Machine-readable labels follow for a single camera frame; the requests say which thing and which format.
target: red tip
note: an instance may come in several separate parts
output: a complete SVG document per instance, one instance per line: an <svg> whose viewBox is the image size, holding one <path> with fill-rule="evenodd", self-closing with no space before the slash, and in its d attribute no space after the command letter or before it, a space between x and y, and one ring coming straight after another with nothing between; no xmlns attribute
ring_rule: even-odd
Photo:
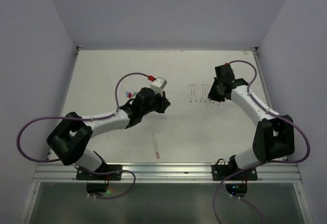
<svg viewBox="0 0 327 224"><path fill-rule="evenodd" d="M150 81L154 81L154 80L155 80L155 77L152 76L152 75L149 75L149 76L148 76L148 80L150 80Z"/></svg>

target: red object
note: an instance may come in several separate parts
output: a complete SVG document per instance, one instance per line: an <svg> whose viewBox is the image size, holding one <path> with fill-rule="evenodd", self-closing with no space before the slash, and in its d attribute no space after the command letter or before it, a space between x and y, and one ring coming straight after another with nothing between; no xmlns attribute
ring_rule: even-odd
<svg viewBox="0 0 327 224"><path fill-rule="evenodd" d="M152 76L152 75L149 75L149 76L148 76L148 80L150 80L150 81L154 81L154 80L155 80L155 77Z"/></svg>

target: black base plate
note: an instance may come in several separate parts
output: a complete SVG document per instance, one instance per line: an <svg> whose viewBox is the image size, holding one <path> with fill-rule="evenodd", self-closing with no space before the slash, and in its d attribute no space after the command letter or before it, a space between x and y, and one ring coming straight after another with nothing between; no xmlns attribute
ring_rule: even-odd
<svg viewBox="0 0 327 224"><path fill-rule="evenodd" d="M120 170L122 168L123 167L121 164L107 164L105 167L101 168L101 172L110 172L114 170ZM77 169L77 175L76 175L76 180L79 181L107 181L108 179L110 181L120 181L121 178L122 178L121 172L110 174L107 176L95 176L85 172L82 168Z"/></svg>
<svg viewBox="0 0 327 224"><path fill-rule="evenodd" d="M214 164L211 166L212 174L213 174L213 180L214 181L221 181L225 177L231 175L233 172L230 172L229 167L227 164ZM256 181L258 180L258 175L256 174L256 169L250 169L242 174L239 174L235 177L232 177L229 179L229 181L242 181L246 179L248 181Z"/></svg>

